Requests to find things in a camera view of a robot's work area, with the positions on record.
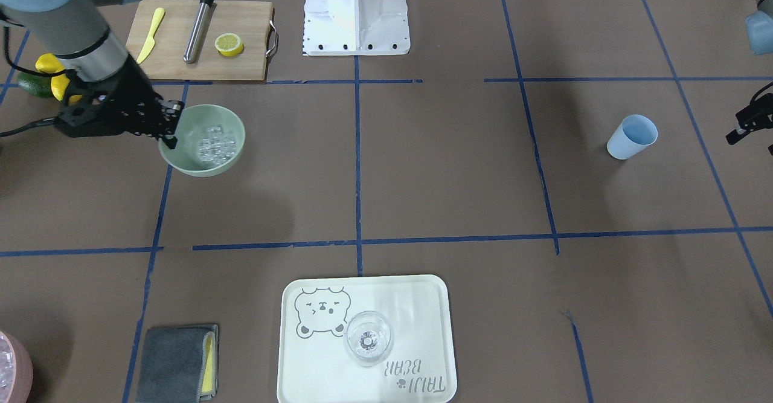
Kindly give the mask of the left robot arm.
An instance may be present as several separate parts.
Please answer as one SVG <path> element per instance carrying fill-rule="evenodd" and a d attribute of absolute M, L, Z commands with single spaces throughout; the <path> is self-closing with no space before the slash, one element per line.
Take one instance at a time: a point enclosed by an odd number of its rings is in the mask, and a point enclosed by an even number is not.
<path fill-rule="evenodd" d="M 745 19 L 746 36 L 752 53 L 772 53 L 772 0 L 754 0 L 755 12 Z M 772 128 L 772 83 L 758 89 L 745 108 L 735 114 L 734 130 L 725 139 L 727 144 L 735 145 L 753 132 Z"/>

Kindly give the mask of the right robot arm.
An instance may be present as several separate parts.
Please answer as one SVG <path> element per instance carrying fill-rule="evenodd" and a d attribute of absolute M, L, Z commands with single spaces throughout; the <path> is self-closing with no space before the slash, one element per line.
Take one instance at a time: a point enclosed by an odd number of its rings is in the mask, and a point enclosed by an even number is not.
<path fill-rule="evenodd" d="M 2 25 L 28 29 L 63 65 L 69 78 L 60 111 L 2 133 L 10 137 L 53 126 L 70 138 L 125 132 L 157 139 L 174 149 L 184 103 L 165 100 L 99 7 L 140 0 L 2 0 Z"/>

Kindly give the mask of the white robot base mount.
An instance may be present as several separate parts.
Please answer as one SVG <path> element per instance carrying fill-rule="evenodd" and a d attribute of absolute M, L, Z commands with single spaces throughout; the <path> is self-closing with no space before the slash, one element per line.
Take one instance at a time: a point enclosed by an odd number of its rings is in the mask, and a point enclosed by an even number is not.
<path fill-rule="evenodd" d="M 402 56 L 408 0 L 304 0 L 304 56 Z"/>

